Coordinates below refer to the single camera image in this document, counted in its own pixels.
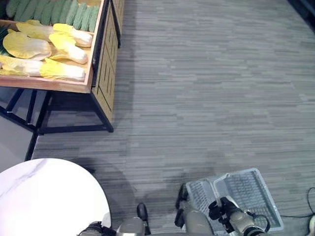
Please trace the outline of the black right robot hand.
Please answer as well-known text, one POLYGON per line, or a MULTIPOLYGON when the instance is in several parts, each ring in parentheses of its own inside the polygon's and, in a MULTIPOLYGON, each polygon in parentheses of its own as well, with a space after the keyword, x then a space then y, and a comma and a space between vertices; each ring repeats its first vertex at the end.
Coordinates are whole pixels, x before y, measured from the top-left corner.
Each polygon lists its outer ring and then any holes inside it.
POLYGON ((222 197, 219 201, 213 201, 208 208, 211 220, 230 220, 232 214, 241 212, 241 210, 227 197, 222 197))

